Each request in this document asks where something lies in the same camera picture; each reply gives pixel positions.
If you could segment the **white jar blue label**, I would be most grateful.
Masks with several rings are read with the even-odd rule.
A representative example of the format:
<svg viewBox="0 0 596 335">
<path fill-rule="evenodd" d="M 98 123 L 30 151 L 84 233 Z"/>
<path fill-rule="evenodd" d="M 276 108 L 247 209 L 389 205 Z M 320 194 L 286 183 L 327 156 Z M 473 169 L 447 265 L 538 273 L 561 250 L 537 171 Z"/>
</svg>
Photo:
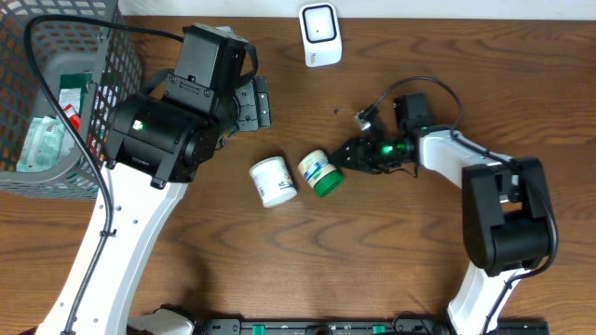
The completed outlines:
<svg viewBox="0 0 596 335">
<path fill-rule="evenodd" d="M 274 156 L 251 167 L 249 174 L 265 208 L 288 202 L 297 195 L 296 187 L 281 156 Z"/>
</svg>

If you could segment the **green lid jar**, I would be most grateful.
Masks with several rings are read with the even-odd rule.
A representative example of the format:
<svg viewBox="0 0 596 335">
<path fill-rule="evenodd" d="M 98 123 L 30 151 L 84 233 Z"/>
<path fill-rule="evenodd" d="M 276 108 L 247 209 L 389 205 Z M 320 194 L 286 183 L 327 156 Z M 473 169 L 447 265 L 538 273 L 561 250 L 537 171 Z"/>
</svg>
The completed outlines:
<svg viewBox="0 0 596 335">
<path fill-rule="evenodd" d="M 319 197 L 332 193 L 344 180 L 340 170 L 330 163 L 322 150 L 315 150 L 303 158 L 298 165 L 298 172 Z"/>
</svg>

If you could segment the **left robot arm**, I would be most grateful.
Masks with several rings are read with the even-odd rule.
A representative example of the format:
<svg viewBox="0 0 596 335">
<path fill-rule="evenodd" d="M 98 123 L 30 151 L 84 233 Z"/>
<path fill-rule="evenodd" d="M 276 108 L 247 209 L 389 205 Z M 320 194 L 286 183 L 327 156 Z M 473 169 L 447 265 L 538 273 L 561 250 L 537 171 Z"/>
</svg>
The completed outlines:
<svg viewBox="0 0 596 335">
<path fill-rule="evenodd" d="M 245 60 L 255 47 L 226 27 L 187 26 L 176 67 L 119 102 L 108 119 L 100 191 L 82 244 L 40 334 L 192 334 L 196 320 L 164 305 L 130 306 L 155 242 L 198 167 L 224 136 L 269 127 L 267 85 Z"/>
</svg>

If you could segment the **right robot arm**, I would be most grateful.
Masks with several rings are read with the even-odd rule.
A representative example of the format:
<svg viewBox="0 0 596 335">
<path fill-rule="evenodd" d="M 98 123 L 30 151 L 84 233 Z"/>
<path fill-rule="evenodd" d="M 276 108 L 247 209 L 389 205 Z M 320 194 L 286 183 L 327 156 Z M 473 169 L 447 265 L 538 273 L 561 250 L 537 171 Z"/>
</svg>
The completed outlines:
<svg viewBox="0 0 596 335">
<path fill-rule="evenodd" d="M 470 264 L 446 316 L 404 313 L 394 334 L 545 334 L 544 323 L 500 323 L 512 290 L 551 264 L 558 235 L 541 162 L 495 154 L 437 124 L 422 93 L 393 102 L 400 134 L 388 138 L 375 107 L 357 114 L 362 136 L 331 154 L 333 165 L 369 174 L 407 164 L 439 173 L 462 195 L 463 241 Z"/>
</svg>

